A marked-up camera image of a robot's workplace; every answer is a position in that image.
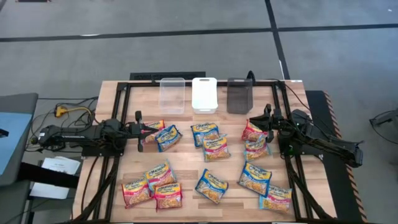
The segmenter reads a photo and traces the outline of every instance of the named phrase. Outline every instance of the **maruchan logo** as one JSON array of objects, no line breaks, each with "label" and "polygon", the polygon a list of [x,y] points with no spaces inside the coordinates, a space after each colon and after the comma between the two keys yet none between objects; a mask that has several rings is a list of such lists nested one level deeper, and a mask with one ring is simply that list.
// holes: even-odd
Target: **maruchan logo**
[{"label": "maruchan logo", "polygon": [[161,171],[165,166],[166,166],[165,164],[162,164],[161,167],[149,171],[148,174],[149,174],[150,176],[152,176],[152,175],[154,175],[154,173]]},{"label": "maruchan logo", "polygon": [[222,182],[222,181],[220,181],[219,179],[217,179],[217,177],[215,177],[215,176],[213,176],[213,175],[211,175],[211,174],[209,174],[209,178],[215,179],[215,180],[217,180],[218,182]]},{"label": "maruchan logo", "polygon": [[158,125],[160,125],[160,121],[156,121],[155,123],[152,123],[152,124],[148,125],[148,127],[153,128],[153,127],[156,127]]},{"label": "maruchan logo", "polygon": [[210,145],[217,145],[219,143],[219,139],[215,139],[215,140],[211,140],[211,141],[207,141],[206,145],[210,146]]},{"label": "maruchan logo", "polygon": [[164,139],[168,139],[171,135],[173,135],[174,134],[174,131],[173,130],[170,130],[170,132],[167,132],[167,133],[164,133],[161,137],[160,137],[160,139],[163,141]]},{"label": "maruchan logo", "polygon": [[287,190],[284,190],[284,189],[279,188],[279,187],[274,187],[274,186],[271,186],[271,189],[270,189],[270,190],[273,190],[273,191],[276,191],[276,192],[281,192],[281,193],[284,193],[284,194],[287,194],[287,193],[288,193]]},{"label": "maruchan logo", "polygon": [[130,183],[130,184],[126,184],[126,188],[130,189],[130,188],[136,188],[138,186],[140,186],[140,182],[142,180],[137,180],[136,182]]},{"label": "maruchan logo", "polygon": [[255,166],[249,166],[249,170],[254,170],[255,172],[258,172],[260,174],[265,174],[266,172],[264,170],[260,170]]},{"label": "maruchan logo", "polygon": [[206,127],[206,126],[209,126],[209,125],[211,125],[210,123],[206,123],[206,124],[197,124],[197,128],[203,128],[203,127]]},{"label": "maruchan logo", "polygon": [[167,188],[173,188],[173,187],[178,187],[178,184],[163,186],[163,187],[160,187],[159,189],[167,189]]}]

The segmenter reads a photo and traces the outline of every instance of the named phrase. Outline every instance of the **metal stand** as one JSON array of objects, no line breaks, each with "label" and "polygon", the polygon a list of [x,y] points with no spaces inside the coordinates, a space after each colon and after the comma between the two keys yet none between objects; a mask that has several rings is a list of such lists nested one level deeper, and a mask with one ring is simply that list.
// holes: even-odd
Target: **metal stand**
[{"label": "metal stand", "polygon": [[[218,82],[218,86],[227,86],[228,82]],[[130,99],[130,92],[132,87],[153,87],[153,86],[159,86],[159,82],[147,82],[147,83],[118,83],[118,87],[116,90],[116,97],[114,101],[114,106],[113,106],[113,112],[112,112],[112,118],[115,118],[117,113],[118,113],[118,108],[119,108],[119,102],[120,102],[120,96],[122,91],[126,91],[124,102],[123,102],[123,108],[122,108],[122,114],[121,114],[121,122],[125,123],[126,122],[126,117],[127,117],[127,107],[129,104],[129,99]],[[191,86],[191,82],[186,82],[186,86]],[[280,82],[280,81],[257,81],[254,86],[269,86],[272,88],[272,93],[274,95],[274,104],[275,104],[275,110],[280,111],[280,104],[279,104],[279,98],[278,98],[278,89],[282,92],[282,99],[283,99],[283,104],[285,108],[285,112],[287,117],[290,117],[291,111],[290,111],[290,105],[289,105],[289,100],[287,98],[287,92],[285,88],[285,83]],[[358,222],[345,222],[341,220],[337,220],[335,218],[332,218],[329,216],[319,204],[317,204],[316,200],[312,197],[311,193],[307,189],[307,185],[305,182],[305,176],[304,176],[304,170],[303,170],[303,165],[301,161],[300,155],[296,154],[294,155],[296,165],[297,165],[297,173],[294,171],[294,167],[291,161],[291,158],[289,157],[289,149],[290,149],[290,144],[287,141],[279,141],[279,147],[281,154],[285,156],[285,164],[286,164],[286,170],[288,174],[288,181],[289,181],[289,186],[292,189],[292,204],[293,204],[293,209],[294,209],[294,215],[296,222],[298,223],[358,223]],[[91,223],[91,222],[109,222],[111,218],[111,212],[112,212],[112,207],[113,207],[113,200],[114,200],[114,192],[115,192],[115,187],[116,187],[116,176],[118,172],[118,165],[119,165],[119,160],[120,157],[115,157],[113,161],[113,166],[106,177],[106,174],[108,173],[108,163],[109,163],[109,158],[104,157],[103,161],[103,166],[101,170],[101,176],[99,178],[99,188],[98,192],[95,195],[95,198],[93,199],[94,201],[91,201],[89,204],[90,208],[95,208],[94,209],[94,215],[93,219],[90,221],[83,221],[86,220],[89,217],[89,214],[85,214],[84,219],[79,219],[75,220],[72,223]],[[99,213],[100,213],[100,207],[101,207],[101,197],[106,188],[109,186],[109,195],[108,199],[106,202],[106,211],[105,211],[105,217],[99,219]],[[300,207],[299,207],[299,201],[297,199],[297,191],[296,191],[296,186],[303,192],[303,197],[304,197],[304,203],[305,203],[305,211],[307,214],[307,217],[303,218],[301,217],[300,214]],[[314,219],[313,218],[313,213],[312,210],[317,213],[318,217],[320,219]]]}]

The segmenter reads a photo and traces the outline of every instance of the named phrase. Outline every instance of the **black cable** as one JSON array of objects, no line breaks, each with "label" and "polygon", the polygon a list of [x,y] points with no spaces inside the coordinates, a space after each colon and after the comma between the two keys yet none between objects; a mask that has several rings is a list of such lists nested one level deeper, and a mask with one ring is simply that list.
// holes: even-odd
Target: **black cable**
[{"label": "black cable", "polygon": [[[86,111],[86,112],[84,112],[83,114],[81,114],[76,120],[72,121],[72,123],[70,123],[70,124],[68,125],[68,128],[69,128],[71,125],[75,125],[75,126],[87,126],[87,125],[91,124],[91,123],[93,122],[93,120],[91,119],[91,116],[87,116],[86,121],[83,120],[83,117],[84,117],[85,115],[87,115],[87,114],[90,115],[90,114],[88,113],[88,111]],[[95,116],[95,109],[91,110],[91,114],[92,114],[92,116]]]},{"label": "black cable", "polygon": [[84,209],[84,211],[78,217],[75,218],[76,221],[87,220],[87,218],[92,213],[94,207],[101,200],[101,198],[102,198],[105,190],[108,188],[109,184],[113,181],[114,178],[116,178],[117,171],[118,171],[118,166],[117,166],[117,163],[114,162],[108,176],[106,177],[106,179],[104,181],[104,184],[98,188],[97,193],[94,195],[91,202]]},{"label": "black cable", "polygon": [[[90,104],[92,104],[95,100],[97,100],[98,99],[98,97],[93,97],[93,98],[89,98],[89,99],[85,99],[85,100],[83,100],[83,101],[81,101],[81,102],[78,102],[78,103],[57,103],[56,105],[55,105],[55,108],[57,108],[58,106],[60,106],[60,105],[70,105],[70,106],[79,106],[79,107],[82,107],[82,108],[86,108],[88,111],[90,111],[90,116],[89,116],[89,118],[88,118],[88,121],[91,121],[91,119],[94,119],[96,122],[98,122],[96,119],[95,119],[95,115],[94,115],[94,113],[93,113],[93,110],[90,110],[88,107],[85,107],[85,106],[81,106],[80,104],[82,104],[82,103],[84,103],[84,102],[86,102],[86,101],[88,101],[88,100],[92,100],[91,101],[91,103]],[[73,133],[80,133],[80,132],[83,132],[83,131],[86,131],[87,129],[89,129],[90,127],[92,127],[92,125],[93,125],[93,123],[92,122],[90,122],[90,123],[88,123],[87,125],[86,125],[86,127],[85,128],[83,128],[83,129],[81,129],[81,130],[78,130],[78,131],[73,131]],[[61,131],[58,131],[58,132],[56,132],[56,133],[53,133],[51,136],[49,136],[49,138],[51,138],[52,136],[54,136],[54,135],[56,135],[56,134],[62,134],[62,133],[70,133],[70,131],[64,131],[64,130],[62,130],[61,129]]]},{"label": "black cable", "polygon": [[62,128],[63,124],[69,119],[69,112],[67,112],[67,115],[68,115],[68,117],[65,120],[63,120],[61,123],[61,128]]},{"label": "black cable", "polygon": [[380,133],[376,130],[376,128],[374,127],[374,124],[373,124],[373,122],[372,122],[372,121],[376,120],[378,117],[380,117],[381,115],[384,115],[384,114],[386,114],[386,113],[390,113],[390,112],[393,112],[393,111],[394,111],[394,110],[390,110],[390,111],[385,111],[385,112],[383,112],[383,113],[380,113],[380,114],[376,115],[374,118],[370,119],[369,121],[370,121],[370,123],[371,123],[371,126],[372,126],[373,131],[374,131],[378,136],[382,137],[382,138],[383,138],[384,140],[386,140],[387,142],[390,142],[390,143],[393,143],[393,144],[398,144],[398,142],[392,141],[392,140],[390,140],[390,139],[384,137],[382,134],[380,134]]},{"label": "black cable", "polygon": [[93,99],[93,100],[91,101],[91,103],[88,104],[87,107],[90,108],[91,104],[93,104],[95,100],[98,100],[98,97],[97,97],[96,99]]},{"label": "black cable", "polygon": [[93,162],[93,164],[91,165],[90,171],[88,172],[88,176],[87,176],[85,188],[84,188],[84,190],[83,190],[83,195],[81,196],[81,212],[80,212],[80,213],[83,213],[83,203],[84,203],[84,201],[85,201],[85,195],[86,195],[86,190],[87,190],[88,181],[89,181],[89,179],[90,179],[91,173],[93,172],[93,169],[94,169],[94,166],[95,166],[95,163],[97,162],[97,160],[98,160],[98,156],[94,159],[94,162]]},{"label": "black cable", "polygon": [[[32,120],[32,125],[30,126],[30,131],[32,132],[32,135],[33,135],[34,137],[37,137],[37,136],[36,136],[36,132],[43,126],[44,121],[45,121],[45,119],[47,118],[47,116],[48,116],[50,113],[54,113],[54,111],[55,111],[54,109],[51,109],[51,110],[49,110],[49,112],[47,112],[47,113],[43,113],[43,114],[37,115],[37,116]],[[35,131],[33,131],[33,123],[35,122],[35,120],[36,120],[38,117],[43,116],[43,115],[45,115],[45,117],[43,118],[43,121],[41,122],[40,126],[39,126]]]},{"label": "black cable", "polygon": [[87,99],[92,99],[92,98],[98,98],[98,96],[93,96],[90,98],[46,98],[46,97],[40,97],[38,100],[87,100]]},{"label": "black cable", "polygon": [[40,150],[34,150],[34,151],[25,150],[25,152],[40,152],[41,150],[47,150],[47,151],[52,151],[52,152],[63,152],[63,153],[81,153],[81,151],[64,151],[64,150],[62,150],[62,151],[53,151],[51,149],[45,149],[45,148],[42,149],[41,147],[38,147],[37,149],[40,149]]},{"label": "black cable", "polygon": [[14,217],[8,219],[6,222],[4,222],[4,223],[2,223],[2,224],[7,224],[7,223],[9,223],[10,221],[13,221],[13,219],[15,219],[15,218],[17,218],[17,217],[19,217],[19,216],[21,216],[21,215],[27,213],[27,212],[32,211],[32,209],[37,208],[37,207],[43,205],[44,203],[46,203],[46,202],[48,202],[48,201],[50,201],[50,200],[54,200],[54,199],[49,198],[49,199],[47,199],[47,200],[44,200],[43,202],[39,203],[38,205],[36,205],[36,206],[34,206],[34,207],[32,207],[32,208],[30,208],[30,209],[24,211],[24,212],[21,212],[21,213],[18,214],[18,215],[15,215]]},{"label": "black cable", "polygon": [[27,213],[27,212],[30,212],[33,208],[37,208],[37,207],[41,206],[42,204],[44,204],[45,202],[48,202],[49,200],[51,200],[51,199],[47,199],[47,200],[43,201],[42,203],[39,203],[38,205],[32,207],[31,209],[28,209],[28,210],[26,210],[26,211],[24,211],[24,212],[21,212],[20,214],[18,214],[18,215],[16,215],[16,216],[12,217],[12,218],[10,218],[10,219],[8,219],[8,220],[7,220],[6,222],[4,222],[3,224],[9,223],[9,222],[12,221],[13,219],[15,219],[15,218],[17,218],[17,217],[19,217],[19,216],[21,216],[21,215]]},{"label": "black cable", "polygon": [[[282,81],[280,81],[280,80],[278,80],[278,79],[276,79],[276,78],[269,78],[269,79],[270,79],[270,80],[277,80],[278,82],[281,82],[281,83],[282,83]],[[309,111],[311,111],[310,108],[307,107],[307,106],[300,100],[299,96],[297,96],[296,92],[294,92],[294,91],[291,89],[291,87],[289,87],[286,83],[284,83],[284,85],[296,96],[296,98],[299,100],[299,102],[300,102],[306,109],[308,109]],[[316,114],[311,114],[311,115],[314,116],[314,117],[316,117],[316,118],[318,118],[319,121],[320,121],[331,133],[334,133],[334,131],[332,131],[332,130],[328,127],[328,125],[327,125],[325,122],[323,122],[323,120],[322,120],[321,118],[319,118]]]}]

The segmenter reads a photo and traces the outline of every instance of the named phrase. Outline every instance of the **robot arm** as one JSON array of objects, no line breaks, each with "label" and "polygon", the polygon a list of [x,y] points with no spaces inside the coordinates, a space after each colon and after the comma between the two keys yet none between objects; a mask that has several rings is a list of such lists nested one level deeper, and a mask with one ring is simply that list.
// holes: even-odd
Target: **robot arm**
[{"label": "robot arm", "polygon": [[294,151],[289,153],[317,156],[322,152],[327,152],[338,156],[351,167],[362,165],[363,152],[358,147],[361,142],[344,141],[326,134],[313,125],[309,115],[304,111],[294,110],[291,117],[285,119],[280,110],[274,110],[274,114],[271,115],[271,105],[267,105],[263,115],[249,120],[261,130],[268,132],[267,142],[272,141],[273,129],[277,129],[278,140],[288,146],[293,146]]},{"label": "robot arm", "polygon": [[[136,111],[136,123],[121,124],[117,119],[107,119],[98,125],[85,128],[62,128],[54,125],[47,126],[40,131],[39,137],[33,140],[33,144],[39,144],[43,148],[62,149],[66,142],[73,142],[83,151],[98,151],[102,156],[103,151],[109,151],[111,155],[122,154],[127,139],[144,139],[158,129],[147,127],[140,123],[141,112]],[[138,149],[142,152],[141,141],[138,141]]]}]

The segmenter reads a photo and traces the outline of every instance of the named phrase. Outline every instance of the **wooden table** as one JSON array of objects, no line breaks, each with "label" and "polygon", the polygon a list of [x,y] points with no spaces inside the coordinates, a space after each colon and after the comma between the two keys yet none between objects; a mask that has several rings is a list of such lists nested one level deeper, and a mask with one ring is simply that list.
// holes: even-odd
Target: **wooden table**
[{"label": "wooden table", "polygon": [[[304,85],[302,82],[286,81],[286,84],[298,94],[298,97],[306,104]],[[102,84],[96,108],[98,120],[111,117],[114,98],[116,94],[116,81],[105,81]],[[310,114],[294,94],[287,90],[290,109],[300,109]],[[156,145],[146,145],[144,152],[137,151],[137,140],[128,140],[124,155],[121,157],[117,183],[115,188],[112,222],[271,222],[294,221],[294,213],[291,207],[289,214],[280,214],[258,209],[258,195],[238,185],[236,181],[241,175],[244,164],[242,131],[246,125],[246,119],[263,114],[267,103],[274,108],[274,100],[271,87],[253,87],[254,106],[245,115],[228,114],[226,112],[226,87],[218,87],[218,109],[215,114],[194,114],[191,107],[192,89],[185,88],[185,112],[183,115],[163,115],[158,106],[159,87],[133,87],[128,107],[127,121],[134,121],[134,112],[142,111],[144,121],[165,120],[166,126],[175,124],[183,138],[180,142],[166,152],[158,153]],[[281,109],[284,106],[281,92],[278,92]],[[214,122],[219,126],[220,133],[228,134],[228,149],[232,156],[219,162],[204,162],[201,149],[193,145],[190,126],[193,124]],[[258,159],[252,162],[254,165],[272,171],[271,184],[283,188],[289,188],[285,162],[280,158],[277,136],[269,144],[272,156]],[[138,178],[146,170],[163,163],[168,159],[174,169],[177,179],[182,183],[183,207],[170,210],[155,210],[155,200],[144,202],[132,209],[124,208],[121,183],[128,183]],[[93,157],[85,159],[80,174],[80,181],[73,204],[73,214],[80,214],[81,196],[87,180],[89,169],[94,161]],[[321,161],[314,156],[302,156],[303,169],[309,191],[327,213],[335,217],[335,207],[326,178],[325,168]],[[84,207],[88,205],[97,191],[100,178],[102,158],[99,158],[91,175],[85,195]],[[229,189],[224,194],[221,203],[215,205],[210,200],[197,193],[194,188],[204,168],[210,170],[219,179],[229,182]],[[108,192],[102,199],[100,218],[104,217]],[[306,217],[302,194],[298,190],[300,211],[302,217]]]}]

